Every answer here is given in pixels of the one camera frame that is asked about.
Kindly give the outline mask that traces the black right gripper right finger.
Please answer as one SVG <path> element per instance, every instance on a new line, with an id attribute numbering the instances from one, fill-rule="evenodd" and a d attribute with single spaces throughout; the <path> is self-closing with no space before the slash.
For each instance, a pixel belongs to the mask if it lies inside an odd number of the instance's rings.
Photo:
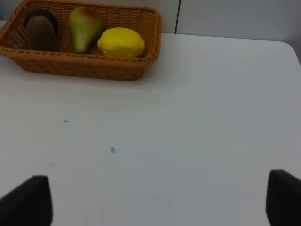
<path id="1" fill-rule="evenodd" d="M 278 169 L 269 173 L 266 214 L 271 226 L 301 224 L 301 180 Z"/>

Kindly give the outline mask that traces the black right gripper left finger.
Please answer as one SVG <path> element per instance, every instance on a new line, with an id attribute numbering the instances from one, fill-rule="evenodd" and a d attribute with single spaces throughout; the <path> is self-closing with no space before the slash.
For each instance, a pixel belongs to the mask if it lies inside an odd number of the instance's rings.
<path id="1" fill-rule="evenodd" d="M 36 175 L 0 199 L 2 226 L 50 226 L 53 205 L 49 179 Z"/>

